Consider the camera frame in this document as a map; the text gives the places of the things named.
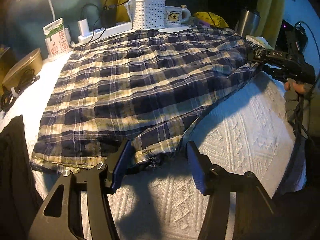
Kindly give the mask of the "gloved right hand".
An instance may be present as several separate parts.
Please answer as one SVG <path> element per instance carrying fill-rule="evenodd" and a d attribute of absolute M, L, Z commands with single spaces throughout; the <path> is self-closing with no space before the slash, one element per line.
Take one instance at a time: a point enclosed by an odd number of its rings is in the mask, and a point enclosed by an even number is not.
<path fill-rule="evenodd" d="M 310 90 L 312 89 L 312 84 L 303 83 L 298 84 L 294 79 L 287 78 L 284 84 L 285 88 L 285 114 L 287 121 L 291 124 L 295 124 L 297 107 L 299 105 L 299 97 L 302 96 L 306 100 L 311 99 Z"/>

